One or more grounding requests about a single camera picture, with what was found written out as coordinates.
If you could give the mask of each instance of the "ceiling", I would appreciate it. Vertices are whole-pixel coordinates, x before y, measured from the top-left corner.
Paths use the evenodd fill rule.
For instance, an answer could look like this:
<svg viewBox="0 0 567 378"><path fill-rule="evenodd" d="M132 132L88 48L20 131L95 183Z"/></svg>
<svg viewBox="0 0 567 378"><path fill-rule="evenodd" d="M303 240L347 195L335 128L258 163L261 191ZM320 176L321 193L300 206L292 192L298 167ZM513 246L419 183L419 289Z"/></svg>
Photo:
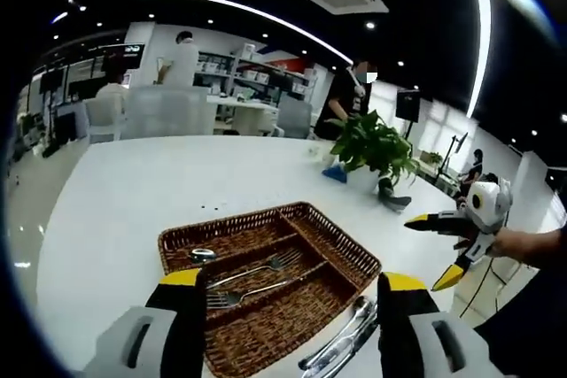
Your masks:
<svg viewBox="0 0 567 378"><path fill-rule="evenodd" d="M109 41L123 37L128 23L155 14L157 22L205 27L268 43L324 66L344 62L317 43L262 17L199 0L74 0L87 6L79 12L67 0L35 2L40 49L36 56L55 51L87 35L114 31ZM423 96L438 99L466 111L478 59L477 0L383 0L388 14L333 16L308 0L231 0L285 19L345 53L368 58L378 65L378 78L402 87L418 85ZM561 30L566 17L562 0L540 0ZM565 44L549 43L507 0L491 0L493 12L491 49L474 118L481 127L505 143L516 140L519 150L536 150L551 166L567 166L567 113L563 77L567 67ZM69 15L51 25L61 12ZM372 20L374 30L364 23ZM81 55L100 41L67 46ZM532 136L532 130L538 135Z"/></svg>

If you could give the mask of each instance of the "floor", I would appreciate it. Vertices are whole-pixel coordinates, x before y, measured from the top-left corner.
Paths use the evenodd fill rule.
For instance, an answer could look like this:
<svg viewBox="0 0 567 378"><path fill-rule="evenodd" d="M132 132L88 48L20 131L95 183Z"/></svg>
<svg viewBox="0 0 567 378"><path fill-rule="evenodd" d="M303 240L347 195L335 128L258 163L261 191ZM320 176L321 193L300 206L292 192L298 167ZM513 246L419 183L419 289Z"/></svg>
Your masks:
<svg viewBox="0 0 567 378"><path fill-rule="evenodd" d="M24 300L33 311L36 305L35 283L37 261L43 233L51 211L74 166L88 148L87 141L69 143L49 158L31 151L12 168L8 185L8 244L14 263L14 274ZM477 290L488 261L475 265L459 284L452 312L460 315ZM500 282L489 273L474 303L463 315L476 326L495 312L495 298Z"/></svg>

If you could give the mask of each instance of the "cutlery tray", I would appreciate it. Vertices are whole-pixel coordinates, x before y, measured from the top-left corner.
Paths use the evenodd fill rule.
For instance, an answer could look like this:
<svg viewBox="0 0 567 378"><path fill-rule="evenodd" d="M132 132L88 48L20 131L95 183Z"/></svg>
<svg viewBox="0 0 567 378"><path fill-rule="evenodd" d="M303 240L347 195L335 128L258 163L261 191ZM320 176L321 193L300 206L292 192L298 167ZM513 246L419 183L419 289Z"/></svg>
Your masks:
<svg viewBox="0 0 567 378"><path fill-rule="evenodd" d="M204 265L209 282L265 265L275 255L301 256L211 291L286 285L208 310L206 363L221 378L245 378L296 350L341 314L380 272L380 262L308 203L295 203L164 231L159 253L166 274L196 266L195 248L218 255Z"/></svg>

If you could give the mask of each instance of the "person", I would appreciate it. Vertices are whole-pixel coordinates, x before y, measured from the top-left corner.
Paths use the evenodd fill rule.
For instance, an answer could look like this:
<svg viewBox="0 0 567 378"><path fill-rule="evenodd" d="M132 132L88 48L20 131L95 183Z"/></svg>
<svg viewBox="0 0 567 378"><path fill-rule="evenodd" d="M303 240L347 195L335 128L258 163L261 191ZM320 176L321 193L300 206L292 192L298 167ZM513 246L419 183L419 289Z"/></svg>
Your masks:
<svg viewBox="0 0 567 378"><path fill-rule="evenodd" d="M542 234L501 229L489 252L540 271L475 330L503 374L556 376L564 368L567 332L567 225Z"/></svg>
<svg viewBox="0 0 567 378"><path fill-rule="evenodd" d="M455 194L454 200L457 203L457 207L464 202L467 195L469 194L470 185L472 185L478 178L482 175L482 160L484 158L484 152L480 149L476 149L473 152L475 162L466 173L460 174L463 178L461 181L461 187L459 191Z"/></svg>
<svg viewBox="0 0 567 378"><path fill-rule="evenodd" d="M327 120L346 120L353 114L366 115L369 112L372 81L376 77L376 67L368 61L355 62L352 67L337 73L315 126L315 135L336 141L341 129Z"/></svg>
<svg viewBox="0 0 567 378"><path fill-rule="evenodd" d="M157 84L175 88L193 86L198 62L198 46L191 31L182 31L175 38L175 47L168 52L158 71Z"/></svg>
<svg viewBox="0 0 567 378"><path fill-rule="evenodd" d="M128 99L129 90L122 86L125 70L120 67L113 67L106 71L108 83L100 88L95 96L96 99L114 100L114 107L117 115L125 112L125 104Z"/></svg>

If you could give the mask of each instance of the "white flower pot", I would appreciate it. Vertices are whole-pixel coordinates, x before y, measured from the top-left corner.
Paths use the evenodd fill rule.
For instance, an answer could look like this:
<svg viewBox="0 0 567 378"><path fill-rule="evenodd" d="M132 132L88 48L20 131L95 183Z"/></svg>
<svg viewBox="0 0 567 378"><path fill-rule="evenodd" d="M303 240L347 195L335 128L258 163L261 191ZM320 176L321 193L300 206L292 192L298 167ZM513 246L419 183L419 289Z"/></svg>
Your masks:
<svg viewBox="0 0 567 378"><path fill-rule="evenodd" d="M378 172L370 172L368 166L357 168L346 175L346 186L371 194L378 184Z"/></svg>

